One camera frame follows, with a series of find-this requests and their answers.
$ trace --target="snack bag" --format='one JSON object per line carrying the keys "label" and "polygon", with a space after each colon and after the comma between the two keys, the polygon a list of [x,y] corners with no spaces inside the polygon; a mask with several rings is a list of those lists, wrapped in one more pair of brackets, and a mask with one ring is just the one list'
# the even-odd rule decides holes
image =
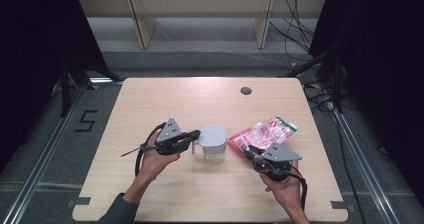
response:
{"label": "snack bag", "polygon": [[282,143],[293,136],[298,127],[284,121],[281,117],[271,117],[265,123],[256,123],[254,126],[228,138],[230,144],[236,150],[243,152],[243,144],[252,145],[260,149],[267,149],[272,143]]}

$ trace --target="wrist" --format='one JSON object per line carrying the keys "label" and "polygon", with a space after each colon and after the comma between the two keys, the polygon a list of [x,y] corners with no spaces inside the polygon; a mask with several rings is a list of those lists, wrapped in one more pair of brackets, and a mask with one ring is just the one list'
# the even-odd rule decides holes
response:
{"label": "wrist", "polygon": [[289,215],[290,219],[295,224],[304,224],[309,223],[308,218],[305,215],[305,212],[300,206],[294,206],[290,208],[284,208],[287,214]]}
{"label": "wrist", "polygon": [[128,188],[127,192],[124,194],[123,199],[127,202],[138,204],[143,197],[144,192],[147,190],[147,187],[149,187],[153,180],[154,179],[152,177],[144,175],[144,173],[140,171],[131,186]]}
{"label": "wrist", "polygon": [[139,185],[150,184],[156,179],[156,176],[152,175],[152,172],[141,169],[135,178],[135,182]]}

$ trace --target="cable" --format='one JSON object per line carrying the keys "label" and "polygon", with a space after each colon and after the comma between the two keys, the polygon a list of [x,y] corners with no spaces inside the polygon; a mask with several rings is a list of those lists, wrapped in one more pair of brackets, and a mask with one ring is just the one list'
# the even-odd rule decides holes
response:
{"label": "cable", "polygon": [[309,51],[309,46],[311,45],[311,42],[310,42],[309,38],[306,36],[306,34],[313,36],[313,32],[311,30],[309,30],[308,28],[306,28],[299,20],[299,11],[297,9],[298,0],[294,0],[294,8],[293,9],[292,9],[290,3],[288,2],[288,0],[285,0],[285,2],[286,2],[287,6],[290,10],[291,15],[292,15],[290,22],[288,22],[285,18],[283,18],[283,20],[289,24],[289,27],[287,28],[287,31],[284,34],[284,36],[286,37],[286,39],[284,40],[285,51],[287,52],[287,38],[289,37],[288,33],[289,33],[291,27],[297,28],[299,30],[299,33],[300,33],[300,36],[302,38],[303,43],[307,43],[307,45],[301,44],[300,46],[302,48],[305,47],[304,50]]}
{"label": "cable", "polygon": [[[290,171],[285,171],[285,170],[280,170],[279,168],[275,168],[270,162],[268,162],[265,159],[260,159],[260,161],[267,163],[268,166],[271,167],[271,169],[264,169],[263,171],[261,171],[262,173],[265,173],[266,174],[267,172],[275,172],[275,171],[277,171],[279,174],[283,174],[283,175],[286,175],[286,176],[294,177],[294,178],[296,178],[296,179],[298,179],[300,181],[300,184],[302,186],[302,194],[301,194],[301,197],[300,197],[300,205],[302,207],[302,210],[305,210],[306,195],[307,195],[307,192],[308,192],[308,184],[306,183],[306,179],[303,178],[303,176],[300,173],[300,171],[296,167],[294,167],[294,166],[292,166],[290,164],[290,167],[293,168],[293,169],[295,169],[296,172],[299,174],[299,175],[296,175],[296,174],[291,173]],[[258,165],[257,162],[258,162],[258,159],[253,158],[253,169],[255,169],[255,166]]]}
{"label": "cable", "polygon": [[157,127],[155,127],[155,129],[153,129],[152,132],[150,132],[149,136],[147,137],[146,141],[140,145],[140,150],[138,151],[137,154],[137,159],[135,161],[135,176],[138,175],[138,172],[140,171],[140,162],[141,162],[141,157],[143,156],[144,152],[146,152],[146,146],[150,141],[150,138],[152,138],[153,134],[155,134],[155,132],[159,129],[163,129],[163,127],[165,127],[166,122],[158,125]]}
{"label": "cable", "polygon": [[[307,86],[311,83],[317,84],[318,82],[317,81],[311,81],[311,82],[308,82],[308,83],[304,83],[303,85]],[[324,93],[324,90],[332,88],[332,87],[333,87],[333,84],[328,84],[326,86],[323,86],[321,88],[321,90],[313,97],[309,97],[305,93],[305,96],[307,97],[307,101],[311,101],[311,102],[316,104],[314,107],[311,108],[312,111],[320,110],[321,112],[329,112],[329,111],[332,111],[335,108],[331,94]],[[351,103],[353,101],[353,98],[350,94],[343,93],[342,97],[343,97],[343,99],[340,100],[340,103],[343,107],[348,108],[350,110],[358,110],[358,107],[357,107],[356,104],[350,104],[350,106],[347,105],[347,103]]]}
{"label": "cable", "polygon": [[303,44],[303,43],[301,43],[301,42],[299,42],[298,40],[296,40],[296,39],[294,39],[293,37],[291,37],[291,36],[288,36],[288,35],[286,35],[285,33],[283,33],[282,31],[280,31],[271,21],[269,22],[269,24],[278,32],[278,33],[280,33],[280,35],[282,35],[282,36],[284,36],[285,38],[288,38],[288,39],[290,39],[290,41],[292,41],[292,42],[294,42],[294,43],[296,43],[300,48],[302,48],[303,50],[305,50],[305,51],[308,51],[308,47],[305,45],[305,44]]}
{"label": "cable", "polygon": [[[307,97],[307,100],[308,100],[308,101],[313,101],[314,103],[317,103],[317,105],[320,107],[320,106],[321,106],[321,102],[317,102],[317,101],[316,101],[316,99],[317,99],[318,97],[320,97],[320,96],[324,96],[324,95],[329,95],[329,96],[331,96],[330,94],[324,93],[324,90],[325,90],[326,88],[322,88],[322,89],[318,92],[318,95],[316,95],[316,96],[314,96],[314,97],[308,97],[308,96],[307,96],[307,94],[305,93],[305,95],[306,95],[306,97]],[[362,206],[361,206],[361,203],[360,203],[360,201],[359,201],[359,197],[358,197],[358,194],[357,194],[357,192],[356,192],[356,188],[355,188],[355,185],[354,185],[354,183],[353,183],[353,180],[352,180],[352,177],[351,177],[351,175],[350,175],[350,171],[349,171],[349,168],[348,168],[348,166],[347,166],[347,162],[346,162],[346,155],[345,155],[345,150],[344,150],[344,142],[343,142],[343,134],[342,134],[342,126],[341,126],[340,122],[338,121],[338,119],[337,119],[337,117],[336,117],[336,114],[334,113],[334,111],[335,111],[335,109],[334,109],[334,108],[330,110],[330,109],[328,109],[328,107],[324,106],[324,109],[325,109],[325,111],[324,111],[324,112],[329,112],[329,113],[331,113],[331,115],[333,116],[334,120],[336,121],[337,134],[338,134],[338,137],[339,137],[340,151],[341,151],[341,155],[342,155],[343,166],[344,166],[344,169],[345,169],[345,172],[346,172],[347,178],[348,178],[348,180],[349,180],[349,184],[350,184],[350,186],[351,186],[351,188],[352,188],[352,192],[353,192],[354,198],[355,198],[356,203],[357,203],[357,205],[358,205],[358,209],[359,209],[359,213],[360,213],[360,215],[361,215],[362,223],[363,223],[363,224],[366,224],[366,220],[365,220],[364,212],[363,212],[363,210],[362,210]]]}
{"label": "cable", "polygon": [[347,167],[346,156],[345,156],[345,151],[344,151],[344,142],[343,142],[343,136],[342,136],[342,130],[341,130],[342,127],[340,125],[340,122],[337,120],[337,117],[335,116],[335,114],[333,112],[331,112],[331,114],[333,115],[333,117],[334,117],[334,119],[336,120],[336,123],[337,123],[337,134],[339,135],[340,151],[341,151],[341,154],[342,154],[343,166],[344,166],[344,169],[346,171],[346,175],[347,175],[347,178],[349,180],[349,183],[352,187],[353,196],[355,197],[356,203],[358,204],[358,209],[359,209],[359,213],[361,214],[362,223],[365,224],[366,221],[365,221],[364,212],[362,211],[362,206],[361,206],[361,203],[359,201],[358,193],[356,193],[355,185],[353,184],[353,180],[352,180],[352,177],[350,176],[349,168]]}

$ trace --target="black cable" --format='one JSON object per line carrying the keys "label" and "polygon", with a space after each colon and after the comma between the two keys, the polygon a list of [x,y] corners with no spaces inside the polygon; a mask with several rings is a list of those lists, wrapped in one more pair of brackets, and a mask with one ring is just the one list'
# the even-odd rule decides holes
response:
{"label": "black cable", "polygon": [[301,43],[300,41],[294,39],[291,36],[286,35],[284,32],[280,31],[280,29],[278,29],[271,21],[269,22],[269,24],[278,32],[280,33],[280,35],[284,36],[285,38],[290,39],[292,42],[296,43],[297,45],[299,45],[303,50],[308,51],[308,47]]}
{"label": "black cable", "polygon": [[[286,18],[283,18],[283,21],[285,21],[287,24],[290,24],[290,22],[289,21],[287,21],[286,20]],[[294,28],[296,28],[296,29],[301,29],[301,27],[298,27],[298,26],[296,26],[296,25],[292,25]],[[305,26],[303,26],[306,30],[303,30],[304,32],[306,32],[307,34],[309,34],[309,35],[311,35],[311,36],[313,36],[314,35],[314,32],[313,31],[310,31],[309,29],[307,29]]]}
{"label": "black cable", "polygon": [[305,35],[305,31],[303,30],[303,28],[305,28],[306,30],[307,30],[307,32],[309,32],[309,33],[312,33],[312,31],[310,31],[308,28],[306,28],[301,22],[300,22],[300,20],[299,20],[299,11],[298,11],[298,9],[297,9],[297,3],[298,3],[298,0],[294,0],[294,8],[292,9],[292,7],[291,7],[291,5],[290,5],[290,3],[288,2],[288,0],[285,0],[285,2],[286,2],[286,4],[287,4],[287,6],[288,6],[288,8],[289,8],[289,10],[290,10],[290,13],[291,13],[291,15],[292,15],[292,19],[291,19],[291,21],[290,21],[290,23],[289,23],[289,29],[290,29],[290,27],[291,26],[293,26],[294,27],[294,25],[293,25],[293,20],[295,20],[296,21],[296,23],[297,23],[297,28],[299,29],[299,32],[300,32],[300,35],[301,35],[301,38],[302,38],[302,40],[303,40],[303,42],[304,43],[308,43],[309,44],[309,46],[311,45],[311,43],[310,43],[310,41],[309,41],[309,39],[306,37],[306,35]]}
{"label": "black cable", "polygon": [[359,202],[358,193],[356,193],[355,185],[353,184],[353,180],[352,180],[352,177],[350,176],[349,168],[347,167],[346,155],[345,155],[344,145],[343,145],[344,142],[343,142],[342,130],[341,130],[342,127],[341,127],[340,122],[338,121],[336,115],[333,112],[331,114],[333,115],[333,117],[334,117],[334,119],[336,120],[336,123],[337,123],[337,134],[339,135],[340,150],[341,150],[342,159],[343,159],[343,166],[344,166],[344,169],[346,171],[346,175],[347,175],[347,178],[349,180],[349,183],[352,187],[353,196],[355,197],[356,203],[358,204],[358,209],[359,209],[359,213],[361,214],[362,223],[365,224],[366,221],[365,221],[364,212],[362,211],[361,203]]}
{"label": "black cable", "polygon": [[[329,84],[326,87],[322,88],[322,90],[325,90],[325,89],[330,89],[331,91],[333,91],[333,84]],[[352,103],[352,101],[354,101],[354,99],[353,99],[353,96],[351,94],[346,93],[346,92],[340,93],[340,97],[341,97],[340,104],[343,107],[350,109],[350,110],[358,110],[359,109],[356,103]]]}
{"label": "black cable", "polygon": [[312,101],[316,104],[316,106],[312,107],[311,110],[314,109],[318,109],[321,112],[331,112],[334,109],[334,105],[332,105],[333,99],[331,97],[330,94],[326,94],[326,93],[322,93],[324,89],[321,89],[317,95],[313,96],[313,97],[309,97],[306,93],[306,100],[307,101]]}
{"label": "black cable", "polygon": [[[317,94],[316,96],[314,96],[314,97],[308,97],[306,93],[305,93],[305,96],[307,97],[307,100],[308,100],[308,101],[313,101],[314,103],[317,103],[318,109],[319,109],[320,111],[322,111],[322,110],[320,109],[320,107],[321,107],[321,105],[322,105],[322,102],[318,102],[316,99],[317,99],[318,97],[320,97],[320,96],[324,96],[324,95],[329,95],[329,96],[331,96],[331,94],[323,93],[325,89],[327,89],[328,87],[331,87],[331,86],[332,86],[332,84],[329,84],[329,85],[327,85],[327,86],[323,87],[323,88],[322,88],[322,89],[318,92],[318,94]],[[334,112],[333,112],[333,111],[334,111],[334,108],[333,108],[332,110],[329,110],[329,109],[328,109],[327,107],[325,107],[325,106],[324,106],[324,108],[325,108],[326,110],[324,110],[324,111],[322,111],[322,112],[330,112],[330,113],[331,113],[331,115],[333,116],[333,118],[334,118],[334,119],[335,119],[335,121],[336,121],[336,124],[337,124],[337,134],[338,134],[338,137],[339,137],[339,143],[340,143],[340,150],[341,150],[341,155],[342,155],[342,160],[343,160],[343,166],[344,166],[344,169],[345,169],[345,172],[346,172],[347,178],[348,178],[348,180],[349,180],[349,184],[351,185],[351,188],[352,188],[352,192],[353,192],[354,198],[355,198],[355,200],[356,200],[356,203],[358,204],[358,209],[359,209],[359,213],[360,213],[360,215],[361,215],[362,223],[363,223],[363,224],[366,224],[366,220],[365,220],[365,216],[364,216],[364,213],[363,213],[363,210],[362,210],[362,206],[361,206],[361,203],[360,203],[360,201],[359,201],[359,197],[358,197],[358,194],[357,194],[357,192],[356,192],[356,188],[355,188],[355,185],[354,185],[354,183],[353,183],[352,177],[351,177],[351,175],[350,175],[349,168],[348,168],[348,166],[347,166],[347,162],[346,162],[346,155],[345,155],[345,150],[344,150],[344,142],[343,142],[343,134],[342,134],[342,127],[341,127],[341,124],[340,124],[340,122],[338,121],[338,119],[337,119],[337,117],[336,117],[336,114],[334,114]]]}
{"label": "black cable", "polygon": [[[285,36],[288,36],[289,35],[290,27],[292,26],[292,22],[293,22],[293,18],[290,21],[290,24],[289,24],[289,27],[287,28],[287,31],[286,31]],[[290,53],[287,51],[287,38],[284,38],[284,50],[286,51],[287,55],[289,55],[291,58],[293,58],[295,60],[308,61],[308,60],[304,60],[304,59],[301,59],[301,58],[296,58],[296,57],[293,57],[292,55],[290,55]]]}
{"label": "black cable", "polygon": [[[257,161],[257,159],[253,159],[253,169],[255,169],[255,165],[256,165],[256,161]],[[301,184],[301,186],[302,186],[302,194],[301,194],[301,196],[300,196],[300,205],[301,205],[301,207],[302,207],[302,210],[305,210],[305,204],[306,204],[306,195],[307,195],[307,193],[308,193],[308,184],[306,183],[306,179],[305,178],[303,178],[303,176],[302,176],[302,174],[300,173],[300,171],[296,168],[296,167],[294,167],[294,166],[292,166],[292,165],[290,165],[290,167],[291,168],[293,168],[293,169],[295,169],[296,170],[296,172],[299,174],[299,175],[296,175],[296,174],[293,174],[293,173],[291,173],[290,171],[282,171],[282,170],[280,170],[280,169],[276,169],[276,168],[274,168],[272,165],[271,165],[271,163],[269,163],[267,160],[265,160],[265,159],[261,159],[261,161],[264,161],[264,162],[266,162],[267,164],[268,164],[268,166],[270,166],[272,169],[265,169],[265,170],[263,170],[263,173],[266,173],[266,172],[274,172],[274,171],[280,171],[280,174],[284,174],[284,175],[287,175],[287,176],[291,176],[291,177],[294,177],[294,178],[296,178],[296,179],[298,179],[299,181],[300,181],[300,184]]]}
{"label": "black cable", "polygon": [[141,145],[140,145],[140,148],[138,148],[138,149],[140,149],[140,150],[138,151],[137,159],[135,160],[135,176],[137,176],[137,175],[138,175],[138,173],[139,173],[139,171],[140,171],[140,162],[141,162],[141,157],[143,156],[144,152],[146,152],[146,146],[147,146],[147,144],[149,143],[150,138],[152,138],[153,134],[155,134],[155,132],[156,132],[157,130],[159,130],[159,129],[163,129],[163,127],[165,127],[165,125],[166,125],[166,122],[164,122],[164,123],[162,123],[162,124],[158,125],[157,127],[155,127],[155,129],[153,129],[153,131],[152,131],[152,132],[150,132],[150,134],[149,134],[149,136],[147,137],[146,141],[145,141],[143,144],[141,144]]}

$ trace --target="human hand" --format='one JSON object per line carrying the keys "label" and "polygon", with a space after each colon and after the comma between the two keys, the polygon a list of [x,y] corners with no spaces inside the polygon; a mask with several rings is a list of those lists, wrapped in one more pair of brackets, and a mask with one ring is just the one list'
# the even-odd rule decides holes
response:
{"label": "human hand", "polygon": [[[153,134],[149,140],[149,144],[154,144],[159,132]],[[147,150],[143,155],[143,160],[140,166],[140,172],[137,175],[143,176],[150,181],[153,181],[157,176],[168,166],[171,162],[174,162],[180,158],[180,153],[172,155],[161,155],[155,149]]]}
{"label": "human hand", "polygon": [[[149,144],[154,144],[158,135],[159,132],[153,134]],[[179,153],[164,156],[160,155],[155,149],[147,150],[143,155],[140,171],[124,194],[123,199],[130,203],[139,203],[150,183],[157,178],[166,166],[179,158]]]}
{"label": "human hand", "polygon": [[[290,172],[299,175],[298,161],[292,161]],[[267,187],[266,192],[272,192],[275,200],[284,208],[290,219],[294,223],[309,223],[305,213],[303,212],[300,202],[300,181],[295,177],[288,176],[281,182],[271,180],[266,174],[260,173],[260,177]]]}

